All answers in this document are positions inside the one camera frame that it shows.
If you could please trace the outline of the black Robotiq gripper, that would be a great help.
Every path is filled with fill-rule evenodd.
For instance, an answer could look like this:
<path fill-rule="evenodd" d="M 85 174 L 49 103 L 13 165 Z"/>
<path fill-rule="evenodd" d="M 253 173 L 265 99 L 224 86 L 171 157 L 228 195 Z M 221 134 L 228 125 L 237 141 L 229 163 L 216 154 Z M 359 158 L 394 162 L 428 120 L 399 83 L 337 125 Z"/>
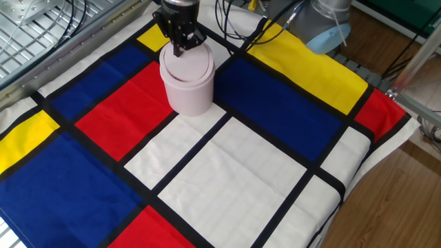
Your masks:
<path fill-rule="evenodd" d="M 163 35 L 172 42 L 176 57 L 201 45 L 207 38 L 197 28 L 199 6 L 199 1 L 162 1 L 152 14 Z"/>

